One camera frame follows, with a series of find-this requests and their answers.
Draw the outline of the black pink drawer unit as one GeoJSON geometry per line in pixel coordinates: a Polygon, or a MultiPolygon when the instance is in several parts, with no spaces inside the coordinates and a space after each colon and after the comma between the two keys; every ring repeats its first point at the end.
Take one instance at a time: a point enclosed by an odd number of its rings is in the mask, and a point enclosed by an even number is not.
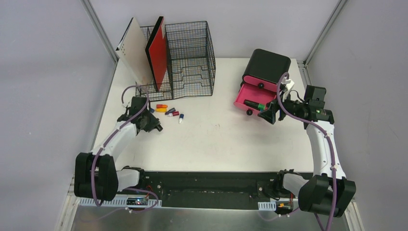
{"type": "Polygon", "coordinates": [[[289,71],[291,59],[287,56],[263,49],[255,49],[242,75],[240,90],[233,103],[247,115],[257,115],[255,109],[244,104],[244,100],[267,104],[277,96],[278,80],[289,71]]]}

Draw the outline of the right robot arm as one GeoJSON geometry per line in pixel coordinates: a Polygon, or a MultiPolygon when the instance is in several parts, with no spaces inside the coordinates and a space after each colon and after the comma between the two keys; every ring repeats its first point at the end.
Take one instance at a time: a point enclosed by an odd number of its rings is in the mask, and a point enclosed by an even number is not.
{"type": "Polygon", "coordinates": [[[356,193],[356,184],[344,173],[334,140],[334,115],[326,109],[326,89],[308,85],[302,100],[292,100],[290,91],[281,87],[279,97],[267,104],[260,113],[263,119],[282,121],[290,116],[303,122],[312,156],[313,176],[306,180],[294,170],[281,170],[264,194],[279,199],[290,194],[298,198],[302,211],[341,217],[356,193]]]}

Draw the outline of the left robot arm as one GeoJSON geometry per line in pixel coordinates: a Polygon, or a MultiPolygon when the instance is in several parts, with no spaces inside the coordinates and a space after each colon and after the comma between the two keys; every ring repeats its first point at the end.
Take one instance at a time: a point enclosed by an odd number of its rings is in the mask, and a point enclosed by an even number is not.
{"type": "Polygon", "coordinates": [[[147,182],[138,167],[117,167],[116,161],[130,142],[141,132],[162,131],[160,120],[150,111],[146,97],[134,96],[114,130],[88,153],[79,153],[75,162],[74,194],[95,201],[111,201],[129,188],[134,194],[146,191],[147,182]]]}

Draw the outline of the red A4 folder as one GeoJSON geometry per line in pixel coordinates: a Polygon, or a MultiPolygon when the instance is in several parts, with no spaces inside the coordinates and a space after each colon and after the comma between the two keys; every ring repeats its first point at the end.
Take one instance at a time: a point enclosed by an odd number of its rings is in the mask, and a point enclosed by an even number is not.
{"type": "Polygon", "coordinates": [[[167,71],[167,42],[163,16],[157,19],[145,52],[152,71],[155,90],[159,91],[167,71]]]}

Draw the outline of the white A4 folder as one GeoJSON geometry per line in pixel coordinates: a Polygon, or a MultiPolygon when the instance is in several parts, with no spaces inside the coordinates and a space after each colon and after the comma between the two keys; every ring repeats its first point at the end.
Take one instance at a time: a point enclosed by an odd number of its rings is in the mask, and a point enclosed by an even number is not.
{"type": "Polygon", "coordinates": [[[147,42],[143,30],[133,17],[115,50],[138,85],[148,85],[153,80],[145,52],[147,42]]]}

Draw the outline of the green cap black marker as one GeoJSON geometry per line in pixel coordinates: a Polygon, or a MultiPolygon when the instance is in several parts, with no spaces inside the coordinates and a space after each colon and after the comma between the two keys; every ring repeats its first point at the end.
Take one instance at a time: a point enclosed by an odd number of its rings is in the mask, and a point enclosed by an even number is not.
{"type": "Polygon", "coordinates": [[[260,109],[260,110],[264,110],[267,107],[264,104],[261,103],[257,103],[251,100],[244,100],[244,104],[248,107],[251,107],[253,109],[260,109]]]}

